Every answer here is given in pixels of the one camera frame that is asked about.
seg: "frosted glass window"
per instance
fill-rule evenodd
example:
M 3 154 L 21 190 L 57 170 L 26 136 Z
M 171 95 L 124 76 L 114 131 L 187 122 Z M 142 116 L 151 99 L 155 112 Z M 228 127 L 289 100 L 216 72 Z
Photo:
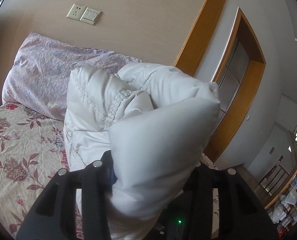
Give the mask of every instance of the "frosted glass window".
M 219 86 L 220 86 L 221 83 L 222 83 L 222 80 L 223 80 L 223 78 L 224 78 L 224 76 L 225 76 L 225 74 L 226 74 L 226 71 L 227 71 L 227 67 L 224 66 L 224 70 L 219 74 L 218 80 L 217 80 L 217 82 L 216 82 Z
M 217 127 L 225 117 L 226 112 L 234 100 L 249 61 L 250 58 L 244 47 L 239 40 L 235 38 L 230 55 L 225 62 L 224 70 L 221 72 L 217 80 L 220 100 Z
M 237 91 L 240 83 L 234 77 L 231 71 L 227 71 L 221 87 L 219 88 L 219 107 L 225 112 L 228 109 L 229 104 L 231 103 L 235 92 Z
M 238 39 L 235 37 L 235 40 L 234 40 L 234 43 L 233 43 L 233 47 L 232 47 L 231 53 L 229 54 L 229 56 L 228 56 L 228 58 L 227 58 L 227 60 L 225 62 L 225 65 L 226 66 L 229 66 L 230 63 L 231 63 L 232 57 L 233 57 L 234 52 L 236 50 L 237 43 L 238 43 Z
M 229 65 L 229 69 L 232 71 L 234 76 L 237 78 L 239 82 L 242 81 L 244 73 L 246 71 L 247 65 L 250 61 L 245 49 L 243 48 L 242 44 L 239 42 L 232 61 Z

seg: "light switch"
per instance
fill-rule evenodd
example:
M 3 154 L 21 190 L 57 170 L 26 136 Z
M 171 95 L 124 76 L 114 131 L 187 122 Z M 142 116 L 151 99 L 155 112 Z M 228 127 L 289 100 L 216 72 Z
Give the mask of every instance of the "light switch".
M 87 7 L 80 21 L 94 25 L 101 11 Z

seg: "pillow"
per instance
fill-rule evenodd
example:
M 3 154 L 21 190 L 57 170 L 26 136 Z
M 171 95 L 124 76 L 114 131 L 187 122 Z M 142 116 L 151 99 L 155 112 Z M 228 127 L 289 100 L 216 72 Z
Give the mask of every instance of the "pillow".
M 189 98 L 109 129 L 118 178 L 111 202 L 123 215 L 150 219 L 181 190 L 207 145 L 217 108 L 215 100 Z
M 2 91 L 2 102 L 21 103 L 64 120 L 71 70 L 92 65 L 116 73 L 139 59 L 103 49 L 81 48 L 30 33 L 19 48 Z

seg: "white comforter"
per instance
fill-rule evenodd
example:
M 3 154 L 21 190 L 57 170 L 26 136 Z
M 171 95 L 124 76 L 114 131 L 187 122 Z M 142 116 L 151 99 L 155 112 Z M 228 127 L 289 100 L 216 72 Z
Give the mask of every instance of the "white comforter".
M 111 237 L 142 239 L 196 166 L 218 117 L 218 87 L 148 63 L 117 76 L 91 66 L 71 72 L 65 148 L 71 171 L 112 150 Z M 76 199 L 81 210 L 80 191 Z

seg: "wall socket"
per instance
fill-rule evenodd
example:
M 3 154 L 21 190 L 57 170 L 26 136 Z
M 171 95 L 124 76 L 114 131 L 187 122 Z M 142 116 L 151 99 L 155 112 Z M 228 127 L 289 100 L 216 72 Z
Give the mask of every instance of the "wall socket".
M 73 20 L 80 20 L 83 13 L 86 10 L 86 6 L 79 5 L 79 4 L 73 4 L 72 8 L 69 10 L 67 18 L 73 19 Z

